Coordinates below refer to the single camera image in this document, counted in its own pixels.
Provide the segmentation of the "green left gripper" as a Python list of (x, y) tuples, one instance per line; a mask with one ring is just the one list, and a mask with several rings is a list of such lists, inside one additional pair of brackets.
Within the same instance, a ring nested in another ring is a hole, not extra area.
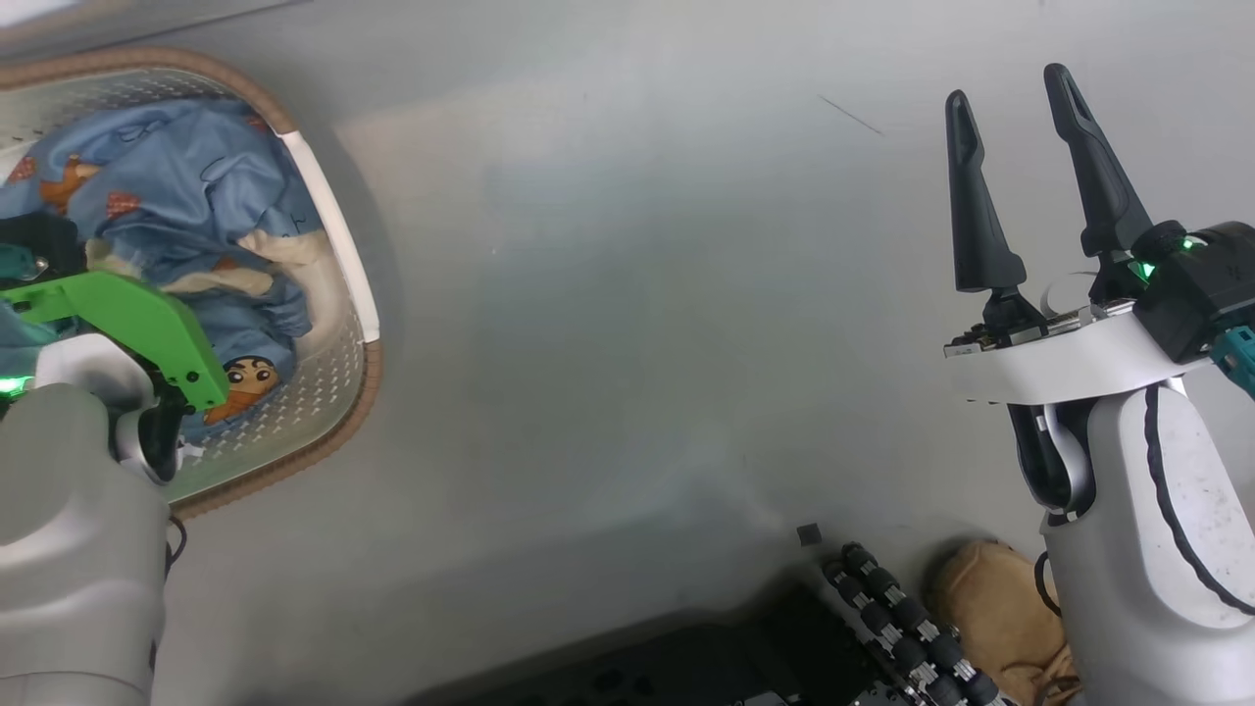
[(157, 367), (196, 410), (217, 408), (228, 398), (223, 366), (195, 313), (148, 283), (84, 272), (4, 288), (3, 300), (29, 324), (80, 319), (92, 325)]

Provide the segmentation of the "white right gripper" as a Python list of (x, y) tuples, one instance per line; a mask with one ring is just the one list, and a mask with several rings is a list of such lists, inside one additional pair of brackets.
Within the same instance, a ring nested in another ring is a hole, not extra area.
[[(1135, 242), (1152, 228), (1111, 143), (1063, 64), (1043, 71), (1050, 117), (1071, 149), (1079, 188), (1081, 253), (1096, 260), (1093, 303), (1135, 300), (1146, 290), (1135, 263)], [(984, 143), (968, 94), (945, 102), (948, 183), (953, 263), (959, 293), (989, 293), (981, 321), (961, 340), (1022, 340), (1012, 347), (949, 344), (945, 367), (956, 393), (990, 405), (1058, 405), (1076, 399), (1116, 396), (1205, 367), (1206, 356), (1173, 362), (1135, 316), (1133, 303), (1094, 305), (1050, 321), (1022, 293), (1027, 268), (1007, 242), (991, 204)]]

